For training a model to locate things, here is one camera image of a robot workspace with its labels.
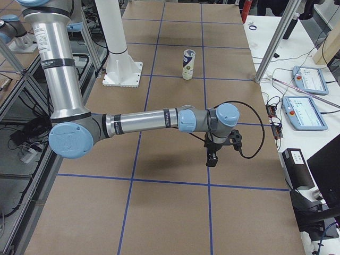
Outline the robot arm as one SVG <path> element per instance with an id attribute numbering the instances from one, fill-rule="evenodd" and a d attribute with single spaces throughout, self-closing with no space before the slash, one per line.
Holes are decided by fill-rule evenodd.
<path id="1" fill-rule="evenodd" d="M 137 113 L 100 113 L 105 103 L 114 105 L 112 93 L 84 100 L 72 57 L 68 29 L 81 20 L 80 1 L 20 1 L 24 19 L 32 26 L 38 43 L 53 104 L 48 142 L 56 154 L 80 158 L 93 146 L 116 135 L 157 129 L 178 129 L 191 135 L 205 134 L 207 166 L 217 164 L 217 151 L 233 146 L 241 151 L 241 135 L 235 129 L 240 112 L 226 102 L 211 109 L 191 105 Z"/>

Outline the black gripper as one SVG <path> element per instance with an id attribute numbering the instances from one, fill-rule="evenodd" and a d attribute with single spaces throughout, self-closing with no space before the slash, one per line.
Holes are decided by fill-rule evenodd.
<path id="1" fill-rule="evenodd" d="M 205 134 L 204 147 L 207 148 L 206 166 L 215 167 L 218 163 L 217 151 L 222 146 L 233 146 L 234 150 L 242 152 L 242 136 L 238 130 L 233 129 L 231 133 L 224 138 L 219 138 L 207 132 Z"/>

